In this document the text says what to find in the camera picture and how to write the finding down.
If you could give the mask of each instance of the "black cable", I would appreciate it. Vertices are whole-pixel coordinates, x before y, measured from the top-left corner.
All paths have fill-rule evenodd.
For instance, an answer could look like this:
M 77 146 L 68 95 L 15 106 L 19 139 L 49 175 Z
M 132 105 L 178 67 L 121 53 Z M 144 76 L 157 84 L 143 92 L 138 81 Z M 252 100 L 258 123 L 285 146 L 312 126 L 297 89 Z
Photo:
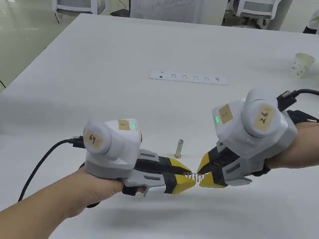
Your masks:
M 129 0 L 129 17 L 131 17 L 131 0 Z
M 310 89 L 301 89 L 293 92 L 286 91 L 277 97 L 278 109 L 282 112 L 286 110 L 288 107 L 292 106 L 294 103 L 297 102 L 296 97 L 300 94 L 312 94 L 319 96 L 319 91 Z
M 33 179 L 34 175 L 36 174 L 36 172 L 38 171 L 39 167 L 42 165 L 42 163 L 46 160 L 46 158 L 50 155 L 50 153 L 52 153 L 53 150 L 55 150 L 58 146 L 64 144 L 64 143 L 74 143 L 73 139 L 65 139 L 65 140 L 62 140 L 58 143 L 56 143 L 55 145 L 53 145 L 49 151 L 47 151 L 47 153 L 43 156 L 43 158 L 41 158 L 41 160 L 38 162 L 38 164 L 36 165 L 36 167 L 34 168 L 34 170 L 32 171 L 30 177 L 28 178 L 28 180 L 26 181 L 22 191 L 21 191 L 21 194 L 20 194 L 20 197 L 18 199 L 18 202 L 20 202 L 23 197 L 24 197 L 24 194 L 31 182 L 31 180 Z
M 3 85 L 4 88 L 6 88 L 5 85 L 4 85 L 4 83 L 3 83 L 2 81 L 0 81 L 0 83 Z
M 58 17 L 56 16 L 56 13 L 54 13 L 54 16 L 55 16 L 56 21 L 60 24 L 60 21 L 59 21 Z
M 121 0 L 119 2 L 124 5 L 124 9 L 126 10 L 126 5 Z
M 310 90 L 310 89 L 301 89 L 301 90 L 293 91 L 291 93 L 293 97 L 297 97 L 300 94 L 312 94 L 312 95 L 319 96 L 319 91 Z

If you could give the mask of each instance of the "electrical outlet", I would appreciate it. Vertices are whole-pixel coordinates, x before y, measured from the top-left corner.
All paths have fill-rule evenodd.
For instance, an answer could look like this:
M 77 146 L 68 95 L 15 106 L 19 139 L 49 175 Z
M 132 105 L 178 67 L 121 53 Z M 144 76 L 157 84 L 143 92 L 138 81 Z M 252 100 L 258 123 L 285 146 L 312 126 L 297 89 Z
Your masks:
M 166 81 L 185 81 L 205 84 L 228 85 L 226 77 L 208 74 L 178 73 L 170 71 L 151 71 L 150 78 Z

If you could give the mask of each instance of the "forearm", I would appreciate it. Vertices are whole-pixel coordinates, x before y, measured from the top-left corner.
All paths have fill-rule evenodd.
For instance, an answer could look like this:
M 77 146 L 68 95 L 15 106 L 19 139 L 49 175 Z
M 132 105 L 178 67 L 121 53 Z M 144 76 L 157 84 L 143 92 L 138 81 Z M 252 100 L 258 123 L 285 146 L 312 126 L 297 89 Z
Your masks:
M 46 239 L 69 215 L 72 197 L 61 181 L 0 212 L 0 238 Z
M 290 147 L 266 160 L 269 168 L 305 168 L 319 165 L 319 123 L 297 125 L 298 136 Z

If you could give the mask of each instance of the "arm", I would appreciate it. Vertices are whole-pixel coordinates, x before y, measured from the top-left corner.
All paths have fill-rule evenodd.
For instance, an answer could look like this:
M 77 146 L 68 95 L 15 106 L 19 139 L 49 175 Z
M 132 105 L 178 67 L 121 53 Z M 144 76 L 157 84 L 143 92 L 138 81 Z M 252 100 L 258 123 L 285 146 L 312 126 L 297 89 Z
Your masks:
M 296 126 L 297 138 L 286 151 L 266 160 L 269 168 L 305 168 L 319 165 L 319 123 L 299 123 Z
M 0 238 L 46 239 L 65 219 L 122 188 L 122 182 L 99 179 L 80 169 L 0 212 Z

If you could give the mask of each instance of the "floor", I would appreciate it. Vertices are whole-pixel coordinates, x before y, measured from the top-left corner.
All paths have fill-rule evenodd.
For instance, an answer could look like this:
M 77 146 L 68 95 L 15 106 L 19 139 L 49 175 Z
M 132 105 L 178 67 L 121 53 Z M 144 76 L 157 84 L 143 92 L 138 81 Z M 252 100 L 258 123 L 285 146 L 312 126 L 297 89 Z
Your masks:
M 9 85 L 73 19 L 58 24 L 51 0 L 0 0 L 0 80 Z

